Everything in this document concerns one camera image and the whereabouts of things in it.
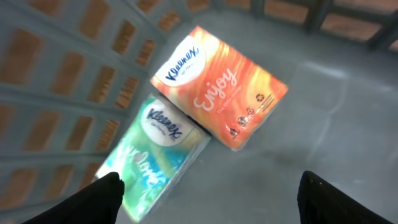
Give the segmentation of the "orange Kleenex tissue pack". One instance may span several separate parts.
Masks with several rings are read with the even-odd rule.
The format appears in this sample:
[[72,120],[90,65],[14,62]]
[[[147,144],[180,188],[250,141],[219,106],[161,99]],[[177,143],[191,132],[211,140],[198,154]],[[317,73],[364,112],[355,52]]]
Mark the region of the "orange Kleenex tissue pack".
[[233,151],[246,144],[289,90],[199,26],[176,46],[150,82]]

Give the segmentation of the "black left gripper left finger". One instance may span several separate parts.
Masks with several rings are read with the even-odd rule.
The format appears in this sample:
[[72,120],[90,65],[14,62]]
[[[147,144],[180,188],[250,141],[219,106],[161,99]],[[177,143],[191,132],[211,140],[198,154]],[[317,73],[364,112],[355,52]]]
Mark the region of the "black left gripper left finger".
[[115,224],[124,182],[110,172],[24,224]]

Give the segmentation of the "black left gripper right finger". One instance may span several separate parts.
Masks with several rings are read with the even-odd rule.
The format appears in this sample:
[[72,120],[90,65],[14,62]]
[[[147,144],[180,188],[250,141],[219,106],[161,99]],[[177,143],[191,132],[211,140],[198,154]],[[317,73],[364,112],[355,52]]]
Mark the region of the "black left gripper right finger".
[[309,170],[300,179],[297,203],[301,224],[392,224]]

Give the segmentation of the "green Kleenex tissue pack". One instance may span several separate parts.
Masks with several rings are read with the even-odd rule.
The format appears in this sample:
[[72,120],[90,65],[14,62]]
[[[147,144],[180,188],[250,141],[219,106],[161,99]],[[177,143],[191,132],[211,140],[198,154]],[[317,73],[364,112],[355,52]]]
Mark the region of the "green Kleenex tissue pack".
[[176,184],[211,137],[175,105],[150,94],[123,137],[97,170],[124,182],[122,206],[139,223]]

